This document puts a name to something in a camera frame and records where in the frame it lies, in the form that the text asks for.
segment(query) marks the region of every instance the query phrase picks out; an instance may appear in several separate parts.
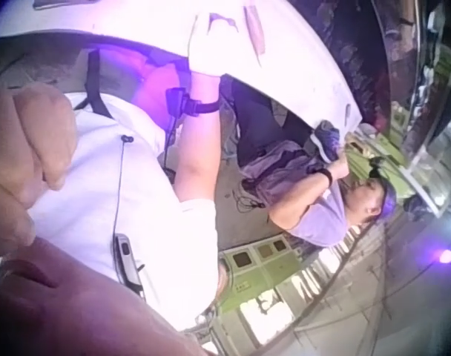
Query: dark pants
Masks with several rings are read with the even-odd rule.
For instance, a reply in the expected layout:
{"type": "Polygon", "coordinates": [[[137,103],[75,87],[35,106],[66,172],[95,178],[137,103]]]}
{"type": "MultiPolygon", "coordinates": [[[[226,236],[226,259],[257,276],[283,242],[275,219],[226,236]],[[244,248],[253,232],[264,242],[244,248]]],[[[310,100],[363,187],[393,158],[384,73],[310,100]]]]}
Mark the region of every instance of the dark pants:
{"type": "Polygon", "coordinates": [[[271,100],[242,82],[233,81],[232,96],[240,128],[237,144],[240,167],[264,154],[267,146],[273,143],[288,139],[303,146],[312,133],[312,128],[291,111],[287,113],[283,127],[280,127],[274,118],[271,100]]]}

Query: white t-shirt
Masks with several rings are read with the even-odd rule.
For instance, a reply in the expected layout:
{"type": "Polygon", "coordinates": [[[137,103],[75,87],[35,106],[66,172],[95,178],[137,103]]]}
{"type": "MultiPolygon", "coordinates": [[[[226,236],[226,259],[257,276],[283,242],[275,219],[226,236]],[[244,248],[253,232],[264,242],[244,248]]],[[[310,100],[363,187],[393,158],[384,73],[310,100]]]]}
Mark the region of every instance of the white t-shirt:
{"type": "MultiPolygon", "coordinates": [[[[67,97],[75,106],[85,94],[67,97]]],[[[118,281],[112,255],[118,203],[115,232],[130,239],[137,266],[145,264],[139,274],[148,304],[183,330],[217,289],[214,202],[180,202],[157,161],[164,131],[138,107],[115,96],[102,99],[115,120],[90,107],[76,112],[79,143],[65,186],[29,210],[36,234],[118,281]],[[123,155],[122,135],[134,138],[123,155]]]]}

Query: forearm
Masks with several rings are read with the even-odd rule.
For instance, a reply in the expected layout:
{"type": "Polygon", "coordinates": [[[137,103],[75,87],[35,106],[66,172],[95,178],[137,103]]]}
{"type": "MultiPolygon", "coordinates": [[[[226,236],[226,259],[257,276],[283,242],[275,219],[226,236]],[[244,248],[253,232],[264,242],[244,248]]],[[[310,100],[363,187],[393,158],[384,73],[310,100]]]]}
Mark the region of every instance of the forearm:
{"type": "MultiPolygon", "coordinates": [[[[220,78],[191,74],[190,97],[202,103],[219,99],[220,78]]],[[[179,140],[174,190],[180,201],[214,199],[220,164],[219,111],[186,116],[179,140]]]]}
{"type": "Polygon", "coordinates": [[[270,220],[283,230],[294,228],[318,197],[329,187],[328,178],[312,174],[296,183],[283,198],[269,210],[270,220]]]}

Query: sneaker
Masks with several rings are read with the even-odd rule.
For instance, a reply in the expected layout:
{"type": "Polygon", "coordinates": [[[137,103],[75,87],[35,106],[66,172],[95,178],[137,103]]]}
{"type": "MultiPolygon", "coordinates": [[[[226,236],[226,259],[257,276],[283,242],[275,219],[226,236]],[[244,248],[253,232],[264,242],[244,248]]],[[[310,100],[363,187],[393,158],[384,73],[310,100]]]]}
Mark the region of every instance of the sneaker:
{"type": "Polygon", "coordinates": [[[338,159],[339,130],[331,122],[327,120],[320,122],[310,138],[324,162],[329,164],[338,159]]]}

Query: man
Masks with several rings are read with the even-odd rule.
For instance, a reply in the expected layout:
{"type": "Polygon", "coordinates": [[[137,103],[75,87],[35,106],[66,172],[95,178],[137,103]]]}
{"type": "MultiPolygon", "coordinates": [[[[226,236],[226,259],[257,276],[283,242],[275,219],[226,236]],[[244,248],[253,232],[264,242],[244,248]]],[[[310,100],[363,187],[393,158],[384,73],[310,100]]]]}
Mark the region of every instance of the man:
{"type": "Polygon", "coordinates": [[[250,87],[232,85],[240,139],[237,161],[243,187],[268,208],[270,220],[314,245],[339,243],[354,225],[388,217],[395,189],[387,179],[372,177],[349,190],[338,184],[349,174],[340,136],[323,121],[312,141],[320,154],[309,156],[274,118],[271,102],[250,87]]]}
{"type": "Polygon", "coordinates": [[[228,22],[198,16],[189,96],[193,107],[208,107],[185,115],[174,187],[157,161],[165,135],[138,107],[101,95],[89,81],[87,98],[40,83],[15,93],[0,88],[6,355],[202,354],[174,330],[193,326],[223,288],[217,101],[235,36],[228,22]],[[122,243],[117,251],[120,238],[131,249],[122,243]],[[127,285],[128,265],[117,252],[133,255],[148,305],[141,291],[120,284],[127,285]]]}

